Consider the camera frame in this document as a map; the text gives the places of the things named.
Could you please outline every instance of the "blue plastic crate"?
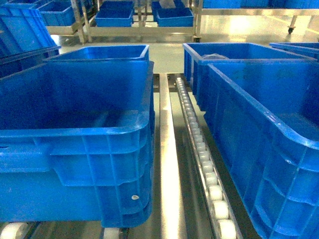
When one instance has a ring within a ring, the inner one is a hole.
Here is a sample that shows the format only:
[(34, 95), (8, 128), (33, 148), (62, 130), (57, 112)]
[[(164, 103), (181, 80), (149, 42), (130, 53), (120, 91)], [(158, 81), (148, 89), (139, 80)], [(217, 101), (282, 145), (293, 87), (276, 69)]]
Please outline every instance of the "blue plastic crate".
[(152, 13), (153, 13), (153, 18), (154, 21), (158, 21), (157, 14), (158, 14), (158, 9), (161, 9), (161, 5), (159, 1), (152, 1)]
[(149, 60), (149, 45), (89, 46), (46, 61)]
[(16, 54), (1, 59), (0, 78), (42, 64), (42, 60), (59, 54), (60, 46)]
[(105, 1), (100, 6), (100, 9), (133, 9), (134, 8), (134, 2), (133, 1)]
[(133, 22), (132, 9), (101, 9), (96, 14), (95, 22), (99, 27), (130, 27)]
[(47, 26), (71, 26), (75, 16), (70, 1), (51, 1), (39, 8)]
[(313, 57), (319, 61), (319, 43), (318, 42), (307, 42), (307, 43), (282, 42), (282, 43), (270, 43), (269, 45), (277, 49)]
[(241, 0), (241, 7), (269, 7), (269, 0)]
[(189, 8), (160, 8), (157, 10), (159, 26), (193, 26), (194, 15)]
[(240, 8), (240, 0), (204, 0), (203, 8)]
[(2, 78), (0, 221), (146, 221), (153, 66), (49, 62)]
[(36, 9), (0, 7), (0, 58), (56, 46)]
[[(206, 111), (208, 86), (208, 67), (211, 62), (238, 61), (314, 61), (302, 55), (278, 50), (253, 43), (186, 43), (184, 47), (184, 74), (196, 96), (197, 104)], [(227, 60), (208, 60), (204, 55), (217, 53)]]
[(319, 64), (209, 67), (204, 117), (257, 233), (319, 238)]

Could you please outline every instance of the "plastic bag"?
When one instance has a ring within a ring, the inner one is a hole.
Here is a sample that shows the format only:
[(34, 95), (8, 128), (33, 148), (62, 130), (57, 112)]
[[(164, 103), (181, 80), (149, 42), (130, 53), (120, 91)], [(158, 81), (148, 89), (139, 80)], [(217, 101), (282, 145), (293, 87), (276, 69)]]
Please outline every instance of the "plastic bag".
[(159, 3), (162, 8), (176, 8), (173, 0), (160, 0)]
[(205, 60), (228, 60), (227, 56), (219, 55), (217, 53), (210, 54), (210, 55), (202, 55), (201, 56)]

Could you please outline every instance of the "small screw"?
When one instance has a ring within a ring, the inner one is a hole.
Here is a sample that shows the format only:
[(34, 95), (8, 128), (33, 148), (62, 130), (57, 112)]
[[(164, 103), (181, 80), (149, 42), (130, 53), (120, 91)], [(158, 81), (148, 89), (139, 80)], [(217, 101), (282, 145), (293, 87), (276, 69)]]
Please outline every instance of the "small screw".
[(140, 197), (139, 197), (138, 195), (133, 195), (133, 196), (132, 196), (132, 199), (133, 199), (133, 200), (137, 200), (137, 199), (139, 199), (139, 198), (140, 198)]

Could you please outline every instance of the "crate handle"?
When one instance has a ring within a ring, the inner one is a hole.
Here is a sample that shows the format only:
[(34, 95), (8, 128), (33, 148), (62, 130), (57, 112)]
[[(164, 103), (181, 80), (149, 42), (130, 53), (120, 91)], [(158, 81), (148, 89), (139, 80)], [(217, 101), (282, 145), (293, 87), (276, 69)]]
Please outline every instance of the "crate handle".
[(48, 145), (0, 144), (0, 173), (47, 172), (49, 157)]

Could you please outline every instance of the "shelving rack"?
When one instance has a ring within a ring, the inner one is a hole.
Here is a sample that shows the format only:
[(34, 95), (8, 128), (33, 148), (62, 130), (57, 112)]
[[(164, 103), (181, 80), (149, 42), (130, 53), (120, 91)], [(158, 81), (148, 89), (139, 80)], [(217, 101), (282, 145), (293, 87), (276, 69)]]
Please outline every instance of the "shelving rack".
[(150, 0), (145, 0), (135, 7), (138, 15), (138, 26), (133, 27), (97, 27), (95, 15), (98, 12), (102, 0), (94, 0), (94, 6), (87, 10), (84, 6), (84, 0), (81, 0), (83, 17), (80, 17), (79, 5), (76, 0), (71, 0), (75, 15), (75, 23), (72, 26), (48, 26), (51, 35), (75, 36), (78, 35), (80, 42), (85, 44), (91, 42), (95, 36), (163, 36), (167, 34), (178, 34), (192, 36), (194, 42), (200, 42), (201, 39), (201, 20), (203, 15), (244, 15), (244, 16), (283, 16), (292, 15), (292, 22), (288, 26), (288, 33), (291, 34), (295, 29), (297, 16), (315, 16), (319, 15), (319, 9), (274, 9), (274, 8), (239, 8), (239, 9), (214, 9), (203, 8), (203, 0), (196, 2), (190, 1), (190, 8), (194, 14), (193, 27), (147, 27), (148, 6)]

